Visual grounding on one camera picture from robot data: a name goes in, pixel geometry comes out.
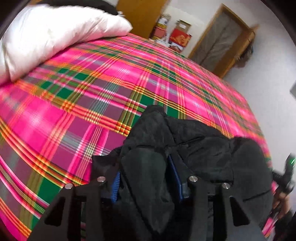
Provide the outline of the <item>right hand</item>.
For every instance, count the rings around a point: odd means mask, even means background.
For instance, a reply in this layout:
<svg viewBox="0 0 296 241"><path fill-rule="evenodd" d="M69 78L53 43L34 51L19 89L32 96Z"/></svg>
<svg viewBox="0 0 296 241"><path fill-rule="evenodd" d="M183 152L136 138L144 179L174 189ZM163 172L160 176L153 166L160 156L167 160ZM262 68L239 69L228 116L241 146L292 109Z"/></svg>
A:
<svg viewBox="0 0 296 241"><path fill-rule="evenodd" d="M283 218L291 209L290 196L279 189L276 190L273 199L273 209L279 208L277 218Z"/></svg>

